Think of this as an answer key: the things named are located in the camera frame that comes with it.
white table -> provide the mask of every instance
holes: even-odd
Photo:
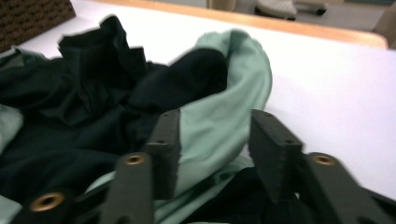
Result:
[[[60,55],[61,34],[116,14],[131,46],[170,63],[209,31],[243,29],[267,52],[274,86],[265,110],[304,143],[340,159],[358,182],[396,200],[396,51],[134,7],[72,1],[78,16],[21,46]]]

brown box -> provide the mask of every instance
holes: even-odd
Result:
[[[74,17],[69,0],[0,0],[0,52]]]

brass grommet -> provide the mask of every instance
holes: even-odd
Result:
[[[334,159],[332,159],[331,157],[325,156],[325,155],[314,156],[313,160],[319,164],[322,164],[322,165],[334,165],[335,164]]]
[[[125,163],[128,165],[137,165],[145,161],[145,158],[142,156],[130,156],[126,158]]]
[[[42,195],[30,204],[30,210],[44,212],[50,210],[64,201],[62,193],[53,192]]]

white surface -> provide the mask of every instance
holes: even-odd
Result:
[[[262,43],[274,86],[265,108],[303,142],[305,152],[333,155],[364,187],[396,200],[396,51],[349,45],[146,9],[73,1],[78,18],[22,47],[59,55],[61,34],[118,15],[131,46],[169,63],[206,32],[239,28]]]

